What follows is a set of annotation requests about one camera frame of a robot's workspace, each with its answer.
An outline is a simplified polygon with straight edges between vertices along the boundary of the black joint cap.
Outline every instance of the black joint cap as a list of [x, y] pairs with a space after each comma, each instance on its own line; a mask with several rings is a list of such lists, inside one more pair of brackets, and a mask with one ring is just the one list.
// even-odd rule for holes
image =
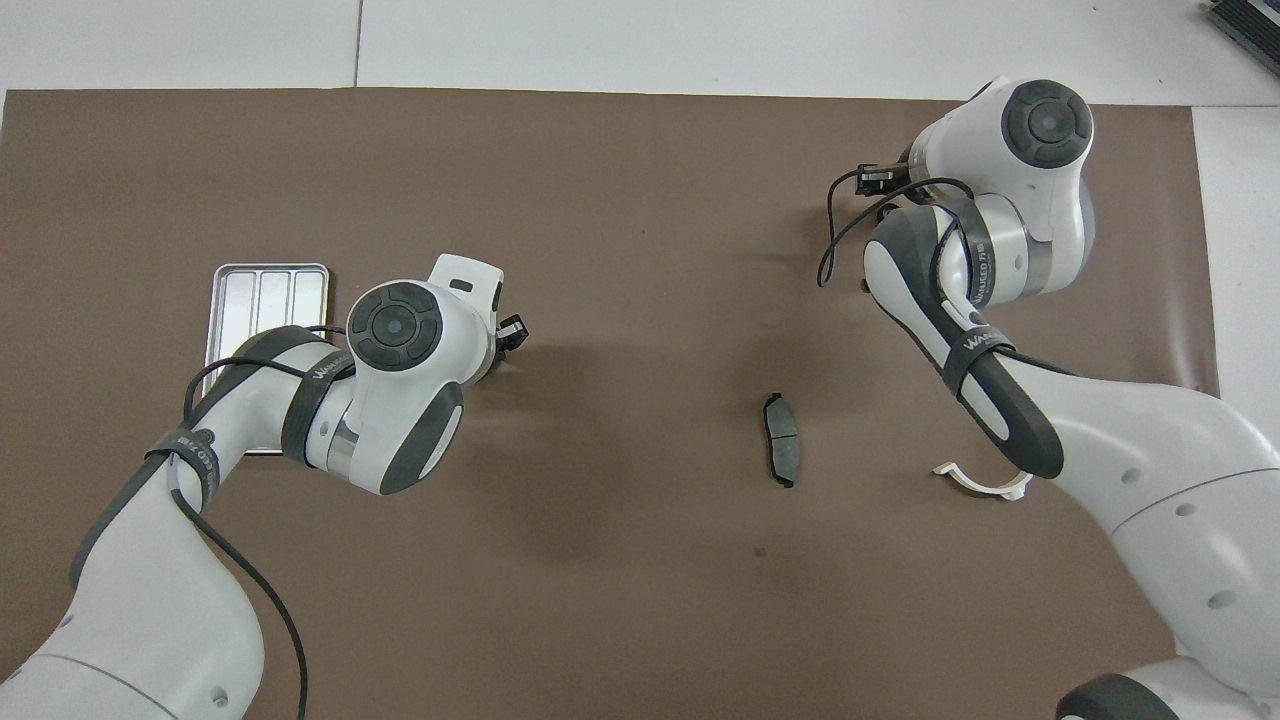
[[1018, 86], [1005, 104], [1001, 131], [1019, 160], [1055, 169], [1084, 154], [1093, 136], [1093, 114], [1065, 85], [1033, 79]]
[[1055, 717], [1089, 720], [1178, 720], [1165, 701], [1125, 675], [1100, 675], [1069, 692], [1057, 703]]
[[440, 309], [431, 291], [398, 282], [361, 299], [351, 311], [348, 332], [361, 361], [379, 370], [407, 370], [440, 343]]

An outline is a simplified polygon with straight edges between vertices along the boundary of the metal tray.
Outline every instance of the metal tray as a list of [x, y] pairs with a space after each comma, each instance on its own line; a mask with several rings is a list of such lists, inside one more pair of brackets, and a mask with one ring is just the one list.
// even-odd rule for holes
[[[329, 269], [317, 263], [233, 263], [214, 273], [205, 363], [230, 357], [250, 337], [329, 316]], [[205, 378], [209, 392], [218, 372]], [[268, 454], [269, 450], [253, 452]]]

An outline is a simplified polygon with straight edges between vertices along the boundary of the white plastic clip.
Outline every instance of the white plastic clip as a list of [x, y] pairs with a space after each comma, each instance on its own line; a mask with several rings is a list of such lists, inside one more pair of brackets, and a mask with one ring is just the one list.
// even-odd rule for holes
[[943, 462], [942, 465], [938, 465], [933, 469], [933, 474], [951, 475], [952, 480], [972, 489], [973, 492], [980, 492], [982, 495], [998, 495], [1009, 501], [1021, 500], [1023, 496], [1027, 495], [1027, 483], [1032, 482], [1032, 478], [1036, 477], [1030, 473], [1018, 473], [1018, 477], [1000, 487], [988, 487], [970, 480], [969, 475], [965, 475], [964, 470], [961, 470], [955, 462]]

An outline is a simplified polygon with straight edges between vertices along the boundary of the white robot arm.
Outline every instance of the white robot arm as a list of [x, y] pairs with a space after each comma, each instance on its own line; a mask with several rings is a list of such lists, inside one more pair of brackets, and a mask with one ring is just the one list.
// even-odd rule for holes
[[1016, 354], [979, 311], [1080, 272], [1092, 135], [1069, 88], [998, 78], [904, 163], [859, 168], [861, 193], [922, 204], [883, 215], [867, 286], [1001, 452], [1093, 515], [1174, 632], [1181, 657], [1088, 683], [1057, 717], [1276, 717], [1280, 455], [1213, 397], [1075, 377]]
[[243, 716], [262, 635], [180, 503], [202, 511], [256, 447], [379, 495], [421, 480], [458, 427], [462, 387], [527, 336], [518, 316], [497, 323], [502, 278], [442, 255], [426, 282], [384, 283], [356, 302], [351, 352], [298, 327], [246, 342], [90, 530], [70, 607], [0, 685], [0, 717]]

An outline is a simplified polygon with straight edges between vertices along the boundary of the brown paper surface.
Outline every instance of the brown paper surface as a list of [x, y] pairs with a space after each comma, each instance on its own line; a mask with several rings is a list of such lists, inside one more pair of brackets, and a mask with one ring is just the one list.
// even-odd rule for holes
[[[1170, 657], [1051, 483], [1009, 503], [929, 475], [1014, 470], [858, 291], [869, 228], [814, 284], [831, 179], [951, 106], [10, 92], [0, 676], [52, 630], [84, 530], [179, 420], [219, 265], [324, 263], [342, 320], [440, 252], [503, 268], [499, 313], [532, 337], [467, 391], [439, 469], [380, 498], [250, 457], [207, 512], [297, 619], [308, 717], [1012, 720]], [[1190, 111], [1094, 114], [1084, 273], [987, 315], [1079, 373], [1216, 392]], [[790, 491], [768, 474], [772, 392], [800, 427]], [[287, 635], [244, 584], [268, 643], [248, 717], [292, 716]]]

